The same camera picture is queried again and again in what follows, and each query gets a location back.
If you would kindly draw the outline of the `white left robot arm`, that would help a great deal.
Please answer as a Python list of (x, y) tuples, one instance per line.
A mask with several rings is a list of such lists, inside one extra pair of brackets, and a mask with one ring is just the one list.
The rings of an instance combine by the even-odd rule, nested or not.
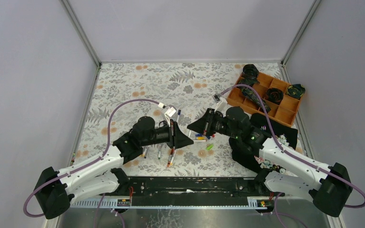
[(77, 165), (55, 171), (43, 170), (35, 186), (35, 197), (46, 219), (63, 214), (69, 207), (89, 197), (126, 191), (129, 179), (121, 167), (141, 154), (145, 146), (165, 143), (171, 149), (193, 144), (178, 123), (171, 120), (161, 127), (149, 116), (113, 141), (104, 155), (97, 154)]

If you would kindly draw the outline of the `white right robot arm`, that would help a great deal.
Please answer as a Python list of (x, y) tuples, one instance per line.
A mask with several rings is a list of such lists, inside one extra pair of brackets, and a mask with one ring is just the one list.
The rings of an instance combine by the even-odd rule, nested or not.
[(228, 136), (237, 147), (236, 151), (242, 154), (242, 158), (237, 160), (242, 166), (249, 167), (245, 159), (257, 156), (290, 171), (293, 176), (284, 177), (277, 171), (260, 171), (259, 177), (268, 190), (301, 197), (329, 216), (341, 214), (353, 190), (341, 181), (350, 181), (344, 165), (337, 162), (330, 166), (280, 144), (272, 134), (254, 126), (238, 106), (229, 108), (226, 114), (208, 108), (187, 128), (206, 136), (215, 133)]

